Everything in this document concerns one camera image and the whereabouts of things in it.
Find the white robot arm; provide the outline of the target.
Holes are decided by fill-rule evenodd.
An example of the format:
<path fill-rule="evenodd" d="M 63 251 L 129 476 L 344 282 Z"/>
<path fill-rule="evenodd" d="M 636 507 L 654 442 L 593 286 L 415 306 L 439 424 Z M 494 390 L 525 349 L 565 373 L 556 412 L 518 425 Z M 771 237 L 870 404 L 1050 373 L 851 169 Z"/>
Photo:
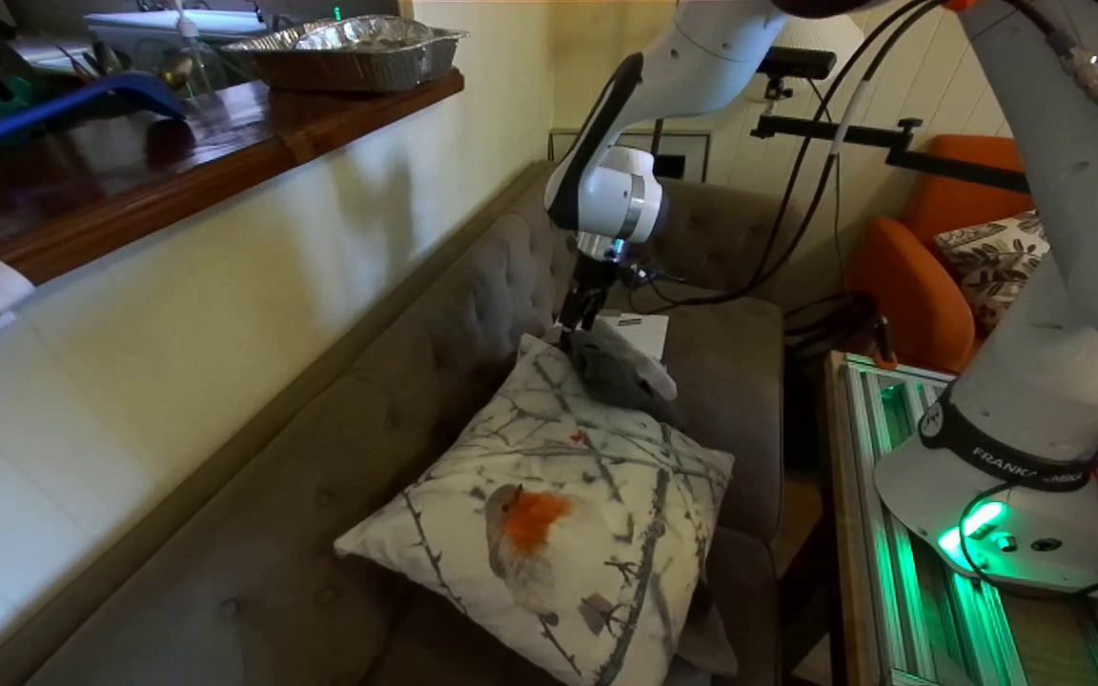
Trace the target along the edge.
<path fill-rule="evenodd" d="M 659 229 L 654 159 L 618 137 L 727 105 L 795 18 L 876 0 L 680 0 L 618 60 L 547 187 L 575 237 L 562 320 L 588 323 L 627 255 Z M 1098 0 L 926 0 L 961 13 L 1010 117 L 1050 255 L 978 359 L 872 465 L 889 516 L 951 569 L 1098 597 Z"/>

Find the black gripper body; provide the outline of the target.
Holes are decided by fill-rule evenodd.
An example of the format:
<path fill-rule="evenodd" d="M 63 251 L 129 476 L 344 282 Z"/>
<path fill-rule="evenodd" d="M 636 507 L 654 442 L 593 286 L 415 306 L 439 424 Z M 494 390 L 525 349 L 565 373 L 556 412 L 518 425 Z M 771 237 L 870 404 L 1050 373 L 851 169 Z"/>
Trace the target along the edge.
<path fill-rule="evenodd" d="M 598 264 L 581 255 L 562 302 L 562 323 L 567 331 L 588 331 L 608 306 L 612 291 L 630 278 L 627 264 Z"/>

